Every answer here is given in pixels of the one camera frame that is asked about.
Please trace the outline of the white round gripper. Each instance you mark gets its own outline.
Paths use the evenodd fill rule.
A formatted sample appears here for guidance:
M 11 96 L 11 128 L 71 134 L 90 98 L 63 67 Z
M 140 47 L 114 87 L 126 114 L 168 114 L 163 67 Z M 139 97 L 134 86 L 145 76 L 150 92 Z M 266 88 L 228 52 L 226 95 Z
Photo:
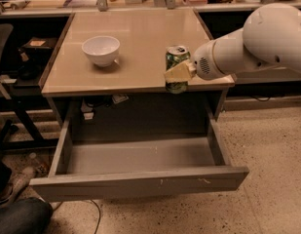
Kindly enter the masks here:
M 220 71 L 215 63 L 213 55 L 214 46 L 215 41 L 211 40 L 195 51 L 192 57 L 195 66 L 187 59 L 167 70 L 164 74 L 166 82 L 188 82 L 196 75 L 196 70 L 197 75 L 204 80 L 214 80 L 224 77 L 225 74 Z

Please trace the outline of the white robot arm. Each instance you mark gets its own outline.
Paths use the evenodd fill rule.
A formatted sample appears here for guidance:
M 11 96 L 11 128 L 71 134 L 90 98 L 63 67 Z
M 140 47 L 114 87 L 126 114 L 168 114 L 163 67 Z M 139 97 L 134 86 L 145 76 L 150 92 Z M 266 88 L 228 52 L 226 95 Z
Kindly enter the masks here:
M 166 71 L 165 80 L 214 80 L 276 67 L 301 73 L 301 11 L 282 3 L 259 7 L 241 29 L 209 41 Z

